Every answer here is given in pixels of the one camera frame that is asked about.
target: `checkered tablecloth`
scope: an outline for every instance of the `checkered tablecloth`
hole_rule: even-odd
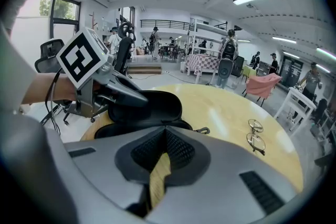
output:
[[[187,66],[195,70],[195,75],[202,71],[202,69],[216,69],[218,63],[219,59],[217,57],[204,54],[190,54],[187,59]]]

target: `gray floor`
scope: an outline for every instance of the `gray floor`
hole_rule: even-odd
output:
[[[149,74],[133,74],[132,81],[137,84],[141,89],[150,89],[152,87],[164,86],[169,84],[177,83],[195,83],[196,76],[191,73],[190,76],[187,76],[186,72],[180,72],[180,62],[181,59],[172,60],[164,58],[162,61],[153,60],[151,56],[137,56],[136,60],[132,63],[139,64],[157,64],[160,63],[162,66],[162,74],[160,75],[149,75]],[[207,84],[210,82],[212,74],[204,73],[199,80],[198,84]],[[236,78],[231,76],[228,82],[228,87],[226,90],[235,92],[236,94],[242,95],[243,90],[245,89],[245,79]],[[265,100],[263,104],[263,109],[265,109],[270,115],[275,115],[278,108],[281,106],[283,100],[285,99],[287,93],[282,89],[276,87],[271,96]],[[247,99],[256,102],[258,97],[247,95]],[[314,182],[320,175],[321,169],[315,165],[314,160],[321,156],[322,148],[318,141],[310,133],[309,129],[311,122],[304,126],[299,133],[294,137],[291,136],[289,128],[291,123],[286,119],[288,110],[283,112],[279,118],[278,122],[284,128],[284,130],[289,134],[295,149],[299,155],[302,172],[303,172],[303,183],[306,187],[308,184]],[[64,142],[78,141],[85,130],[91,125],[89,119],[85,119],[76,115],[70,115],[68,126],[65,126],[62,122],[64,116],[63,112],[60,112],[56,116],[56,121],[58,122],[61,128],[61,138]]]

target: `round wooden table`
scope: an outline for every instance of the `round wooden table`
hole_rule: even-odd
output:
[[[298,192],[302,191],[302,170],[295,147],[280,124],[263,108],[235,93],[204,85],[175,84],[152,90],[174,93],[182,103],[182,119],[194,130],[208,127],[209,136],[243,147],[283,174]],[[249,119],[264,127],[258,135],[266,143],[265,156],[253,152],[246,140],[246,134],[251,132]],[[110,123],[107,113],[102,114],[82,140],[93,139],[96,130]]]

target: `railing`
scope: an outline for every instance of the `railing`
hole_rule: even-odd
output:
[[[214,25],[214,27],[218,27],[220,29],[223,29],[223,30],[227,31],[227,22],[225,22],[223,24],[219,24],[219,25]]]
[[[157,28],[166,27],[166,28],[176,28],[182,30],[189,30],[189,23],[179,22],[177,20],[140,20],[141,27],[151,27]]]

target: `staircase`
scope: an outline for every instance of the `staircase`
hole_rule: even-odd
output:
[[[161,74],[161,65],[130,65],[128,74]]]

